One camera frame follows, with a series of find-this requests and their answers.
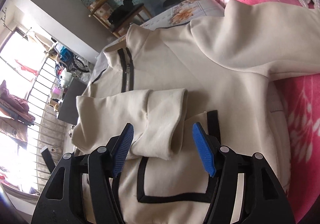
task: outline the window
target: window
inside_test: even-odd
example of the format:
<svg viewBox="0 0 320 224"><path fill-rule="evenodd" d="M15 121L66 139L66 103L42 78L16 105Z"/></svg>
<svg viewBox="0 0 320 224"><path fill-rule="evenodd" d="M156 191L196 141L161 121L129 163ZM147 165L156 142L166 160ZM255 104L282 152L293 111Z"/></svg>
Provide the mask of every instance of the window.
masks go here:
<svg viewBox="0 0 320 224"><path fill-rule="evenodd" d="M55 79L55 62L48 60L44 63L45 58L42 46L18 29L0 49L0 84L6 80L10 94L27 98L31 88L39 85L38 90L32 89L30 96L33 103L29 104L30 114L36 116L39 113L39 116L36 116L35 125L28 127L27 149L22 149L10 137L0 133L0 173L5 175L8 185L27 193L32 188L39 190L36 170L39 124Z"/></svg>

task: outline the bed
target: bed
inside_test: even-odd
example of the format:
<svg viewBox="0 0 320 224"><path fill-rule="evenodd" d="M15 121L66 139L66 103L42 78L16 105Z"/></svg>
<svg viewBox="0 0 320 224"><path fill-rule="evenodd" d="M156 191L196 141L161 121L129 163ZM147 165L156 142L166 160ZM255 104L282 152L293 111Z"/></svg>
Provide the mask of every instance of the bed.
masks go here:
<svg viewBox="0 0 320 224"><path fill-rule="evenodd" d="M201 16L222 17L224 15L223 6L225 6L228 1L229 0L186 0L166 10L160 15L157 15L141 26L150 30L155 30L156 28L167 28L184 24L192 19ZM254 1L256 2L249 2L247 4L258 4L261 2L273 1L303 6L303 3L300 3L298 0ZM310 4L305 7L317 7L316 4L315 6L313 5L314 2L316 2L316 0L309 0L308 3ZM124 38L125 36L119 38L107 47L116 44L121 40L124 40ZM107 66L108 62L102 51L98 57L95 69L92 72L90 82L93 82L96 78L98 78L99 75L107 68ZM320 178L320 171L318 170L319 168L317 168L317 161L320 162L320 152L318 149L318 147L320 147L320 141L317 142L316 138L313 138L312 140L315 141L312 141L310 143L310 135L305 134L305 132L309 132L309 129L316 129L316 131L313 131L315 133L314 135L319 132L319 134L317 135L320 136L320 130L318 130L318 128L320 127L320 118L318 120L315 119L314 122L312 122L311 113L305 116L303 113L301 114L300 110L297 111L295 110L295 108L292 108L292 106L296 104L295 98L298 99L298 97L301 95L301 92L304 91L303 86L305 81L307 81L309 85L311 81L314 81L320 85L320 75L290 78L276 82L277 89L281 93L281 96L283 98L284 107L287 110L289 109L289 111L291 112L292 110L294 110L293 123L291 122L292 119L288 118L288 130L291 138L290 142L292 151L291 183L288 192L288 199L294 211L296 222L299 224L315 223L314 221L316 220L316 218L318 218L318 214L315 214L315 212L318 211L320 203L320 199L318 198L320 193L320 186L317 184L319 183L318 176ZM298 101L301 104L305 104L306 110L310 109L310 101L308 102L308 100L301 99L299 99ZM297 131L297 123L295 123L294 121L298 120L301 122L298 124L301 127Z"/></svg>

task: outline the wooden chair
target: wooden chair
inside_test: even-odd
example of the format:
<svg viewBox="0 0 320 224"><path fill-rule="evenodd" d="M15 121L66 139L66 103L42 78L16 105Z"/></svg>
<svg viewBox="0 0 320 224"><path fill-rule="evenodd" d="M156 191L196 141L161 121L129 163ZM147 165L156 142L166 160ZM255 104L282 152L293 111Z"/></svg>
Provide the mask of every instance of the wooden chair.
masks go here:
<svg viewBox="0 0 320 224"><path fill-rule="evenodd" d="M126 26L128 26L135 16L138 16L139 19L142 22L145 22L145 20L142 18L142 16L139 14L139 12L144 11L145 14L151 19L152 15L150 12L145 8L144 4L136 4L132 11L127 14L125 17L123 17L118 23L116 24L110 24L108 21L108 16L111 14L111 8L108 6L109 9L108 13L106 11L102 11L101 8L107 4L108 0L96 0L89 8L91 8L91 13L89 14L89 17L94 16L98 19L99 22L101 22L106 28L108 28L109 31L111 31L117 38L120 38L119 31ZM104 15L98 15L97 11L100 10L101 13Z"/></svg>

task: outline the black strap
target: black strap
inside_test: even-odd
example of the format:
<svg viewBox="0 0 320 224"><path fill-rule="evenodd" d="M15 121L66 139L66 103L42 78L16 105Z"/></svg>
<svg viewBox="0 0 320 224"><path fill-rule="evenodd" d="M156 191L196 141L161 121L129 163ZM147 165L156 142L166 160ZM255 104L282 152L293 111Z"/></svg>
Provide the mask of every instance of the black strap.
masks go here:
<svg viewBox="0 0 320 224"><path fill-rule="evenodd" d="M126 62L125 62L125 55L124 55L124 51L123 49L119 49L118 50L118 54L119 54L119 57L120 57L120 62L121 62L121 67L122 67L122 87L121 87L121 92L125 92L125 85L126 85L126 69L127 69L127 66L126 66Z"/></svg>
<svg viewBox="0 0 320 224"><path fill-rule="evenodd" d="M120 200L119 200L119 182L120 182L120 176L121 173L118 174L118 176L116 178L113 178L112 181L112 194L113 194L113 198L115 199L117 208L119 210L119 213L123 219L123 215L121 212L121 207L120 207Z"/></svg>
<svg viewBox="0 0 320 224"><path fill-rule="evenodd" d="M218 110L207 112L208 134L218 139L221 144Z"/></svg>

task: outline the wall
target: wall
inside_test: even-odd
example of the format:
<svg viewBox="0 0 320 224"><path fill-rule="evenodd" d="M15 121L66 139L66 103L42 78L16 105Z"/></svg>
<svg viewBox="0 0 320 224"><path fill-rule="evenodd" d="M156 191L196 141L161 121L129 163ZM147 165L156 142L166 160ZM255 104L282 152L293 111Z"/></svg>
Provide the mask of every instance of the wall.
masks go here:
<svg viewBox="0 0 320 224"><path fill-rule="evenodd" d="M66 27L62 26L54 18L43 11L39 6L30 0L11 0L23 13L32 17L50 36L59 40L63 45L74 50L80 56L91 63L96 62L98 52L83 40L73 34Z"/></svg>
<svg viewBox="0 0 320 224"><path fill-rule="evenodd" d="M7 8L6 11L6 19L5 19L5 23L8 26L14 17L15 11L16 11L16 7L14 6L14 4L11 1L6 1L4 3L4 6L1 10L5 10L5 8ZM4 13L0 12L0 19L3 18L4 19ZM5 31L8 30L7 28L5 28L4 26L4 22L2 20L0 20L0 34Z"/></svg>
<svg viewBox="0 0 320 224"><path fill-rule="evenodd" d="M91 48L87 50L90 52L89 56L91 57L95 57L104 46L115 39L114 36L96 19L88 17L89 11L80 0L30 1L43 10L47 15L52 17L56 22L61 24L65 29L87 44ZM37 12L33 12L33 15L30 16L34 18L41 27L43 27L40 24L41 22L39 22L40 18L37 17ZM78 49L72 48L71 44L69 44L68 47L83 56L79 53Z"/></svg>

